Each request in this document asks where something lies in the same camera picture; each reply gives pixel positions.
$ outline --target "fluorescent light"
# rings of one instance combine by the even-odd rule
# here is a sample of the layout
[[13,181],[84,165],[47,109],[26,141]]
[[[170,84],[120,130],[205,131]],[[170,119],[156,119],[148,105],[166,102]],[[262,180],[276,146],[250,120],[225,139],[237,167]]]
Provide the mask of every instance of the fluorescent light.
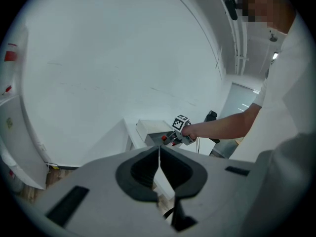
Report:
[[278,56],[278,53],[277,52],[275,52],[274,54],[273,54],[273,57],[272,57],[272,59],[276,59],[277,58],[277,56]]

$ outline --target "person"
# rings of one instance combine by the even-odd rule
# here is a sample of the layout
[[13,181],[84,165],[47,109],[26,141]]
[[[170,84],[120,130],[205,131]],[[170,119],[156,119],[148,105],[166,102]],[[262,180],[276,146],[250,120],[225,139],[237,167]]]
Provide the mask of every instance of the person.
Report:
[[230,159],[255,162],[265,150],[315,129],[315,43],[289,0],[237,0],[243,17],[266,22],[286,34],[260,93],[243,113],[185,126],[184,136],[212,139],[244,137]]

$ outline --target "forearm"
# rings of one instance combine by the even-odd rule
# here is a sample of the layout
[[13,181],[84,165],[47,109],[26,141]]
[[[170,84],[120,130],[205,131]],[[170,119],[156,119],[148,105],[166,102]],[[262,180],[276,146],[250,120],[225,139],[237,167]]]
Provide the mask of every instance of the forearm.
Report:
[[201,138],[236,139],[244,137],[250,127],[244,113],[238,113],[215,121],[193,124],[191,129]]

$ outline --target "white t-shirt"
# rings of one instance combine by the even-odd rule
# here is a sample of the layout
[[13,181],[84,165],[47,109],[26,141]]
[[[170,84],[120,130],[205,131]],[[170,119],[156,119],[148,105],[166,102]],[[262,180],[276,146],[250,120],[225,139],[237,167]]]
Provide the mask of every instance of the white t-shirt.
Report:
[[262,151],[273,150],[298,133],[315,130],[315,56],[313,37],[297,13],[254,101],[262,108],[230,159],[255,162]]

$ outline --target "sticker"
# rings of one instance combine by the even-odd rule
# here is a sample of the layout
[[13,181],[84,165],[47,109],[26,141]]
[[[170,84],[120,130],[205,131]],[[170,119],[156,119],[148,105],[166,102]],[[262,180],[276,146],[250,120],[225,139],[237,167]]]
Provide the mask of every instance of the sticker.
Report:
[[11,119],[11,118],[7,118],[7,120],[6,120],[6,125],[8,126],[9,129],[13,126],[13,123],[12,123],[12,119]]
[[184,125],[184,122],[181,119],[175,118],[175,120],[174,120],[174,122],[172,124],[172,127],[175,130],[181,132],[183,125]]
[[187,119],[189,119],[189,118],[187,118],[186,116],[183,116],[183,115],[179,115],[178,118],[180,118],[180,119],[182,119],[182,120],[184,120],[184,121],[186,121]]

